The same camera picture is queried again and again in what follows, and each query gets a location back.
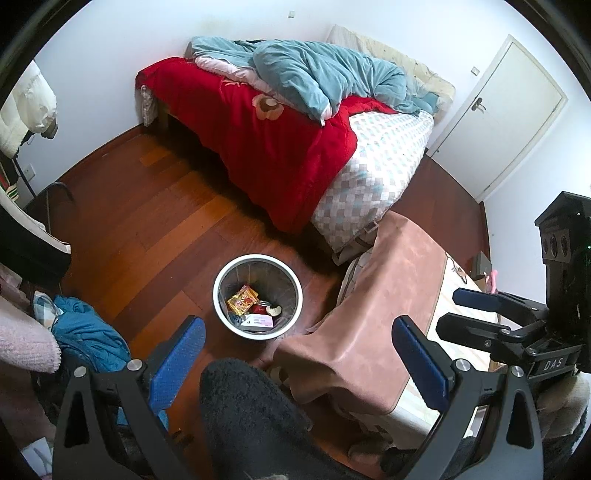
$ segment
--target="pink towel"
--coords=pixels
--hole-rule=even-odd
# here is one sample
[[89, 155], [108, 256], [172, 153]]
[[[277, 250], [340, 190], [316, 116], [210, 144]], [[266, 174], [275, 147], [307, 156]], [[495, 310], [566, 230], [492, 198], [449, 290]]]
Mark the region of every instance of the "pink towel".
[[61, 362], [53, 334], [0, 297], [0, 360], [15, 367], [52, 373]]

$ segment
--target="metal bolt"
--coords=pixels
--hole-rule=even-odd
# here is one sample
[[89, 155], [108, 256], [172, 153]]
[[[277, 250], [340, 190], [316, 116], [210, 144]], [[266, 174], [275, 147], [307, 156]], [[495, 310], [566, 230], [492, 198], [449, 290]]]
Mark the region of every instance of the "metal bolt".
[[76, 368], [76, 370], [74, 370], [74, 376], [76, 378], [81, 378], [84, 377], [86, 375], [86, 367], [78, 367]]
[[468, 370], [470, 370], [470, 367], [471, 365], [468, 360], [464, 360], [463, 358], [456, 360], [456, 368], [458, 370], [461, 370], [462, 372], [467, 372]]
[[137, 372], [144, 363], [139, 358], [134, 358], [127, 362], [127, 370], [131, 370], [132, 372]]
[[519, 367], [518, 365], [513, 365], [511, 367], [511, 373], [513, 375], [515, 375], [516, 377], [523, 377], [524, 376], [523, 369], [521, 367]]

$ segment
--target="trash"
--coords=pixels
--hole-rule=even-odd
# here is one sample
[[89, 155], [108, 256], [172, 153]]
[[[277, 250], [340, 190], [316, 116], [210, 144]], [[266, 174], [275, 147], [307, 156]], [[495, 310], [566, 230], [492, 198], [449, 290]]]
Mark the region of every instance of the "trash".
[[234, 312], [228, 312], [228, 316], [234, 327], [239, 327], [244, 322], [244, 315], [236, 315]]
[[260, 315], [266, 315], [267, 314], [267, 306], [257, 303], [256, 305], [253, 305], [251, 307], [251, 309], [248, 311], [248, 313], [258, 313]]
[[244, 322], [242, 322], [240, 326], [273, 328], [273, 317], [271, 317], [271, 315], [260, 315], [258, 313], [250, 313], [246, 315]]
[[250, 286], [244, 285], [227, 301], [227, 304], [237, 315], [244, 315], [257, 301], [258, 293], [250, 288]]
[[269, 333], [269, 329], [267, 327], [240, 327], [244, 332], [249, 333]]
[[281, 315], [281, 307], [278, 305], [277, 307], [271, 307], [270, 305], [266, 308], [267, 313], [272, 317], [278, 317]]

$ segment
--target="door frame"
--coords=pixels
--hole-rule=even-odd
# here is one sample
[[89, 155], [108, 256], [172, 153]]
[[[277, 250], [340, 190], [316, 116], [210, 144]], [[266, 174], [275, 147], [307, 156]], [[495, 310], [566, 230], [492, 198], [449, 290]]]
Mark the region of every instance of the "door frame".
[[492, 60], [491, 64], [488, 66], [486, 71], [482, 74], [482, 77], [472, 89], [462, 106], [458, 109], [456, 114], [452, 117], [452, 119], [448, 122], [446, 127], [443, 129], [439, 137], [435, 140], [431, 148], [428, 149], [427, 154], [432, 157], [439, 147], [441, 147], [442, 143], [445, 142], [447, 137], [452, 133], [453, 129], [456, 125], [460, 122], [460, 120], [464, 117], [468, 109], [472, 106], [474, 101], [478, 98], [481, 90], [486, 85], [486, 82], [490, 80], [492, 74], [495, 72], [496, 68], [501, 63], [501, 60], [505, 57], [505, 54], [509, 50], [511, 44], [515, 44], [533, 63], [536, 65], [540, 71], [546, 76], [546, 78], [550, 81], [550, 83], [556, 88], [556, 91], [561, 96], [558, 105], [554, 108], [550, 116], [546, 119], [546, 121], [542, 124], [540, 129], [535, 133], [532, 139], [525, 145], [525, 147], [517, 154], [517, 156], [509, 163], [505, 169], [499, 174], [497, 178], [495, 178], [492, 183], [484, 189], [478, 198], [476, 198], [477, 202], [481, 202], [485, 200], [500, 184], [505, 180], [509, 174], [516, 168], [516, 166], [527, 156], [527, 154], [531, 151], [532, 148], [536, 145], [536, 143], [544, 136], [550, 125], [556, 120], [562, 109], [564, 108], [566, 102], [568, 101], [568, 97], [563, 92], [562, 88], [556, 83], [556, 81], [552, 78], [552, 76], [546, 71], [546, 69], [540, 64], [540, 62], [529, 52], [527, 49], [519, 43], [512, 35], [508, 35], [505, 42], [496, 53], [495, 58]]

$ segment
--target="pink cloth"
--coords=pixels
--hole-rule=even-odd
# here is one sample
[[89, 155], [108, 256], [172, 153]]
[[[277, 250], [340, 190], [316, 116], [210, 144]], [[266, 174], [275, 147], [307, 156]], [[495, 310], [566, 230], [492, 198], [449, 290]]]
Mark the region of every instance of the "pink cloth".
[[410, 377], [392, 345], [392, 323], [406, 314], [428, 331], [446, 262], [419, 226], [387, 212], [353, 292], [314, 333], [286, 338], [275, 352], [294, 399], [307, 403], [328, 393], [347, 411], [392, 411]]
[[4, 297], [0, 297], [0, 360], [46, 373], [55, 372], [61, 362], [53, 334]]

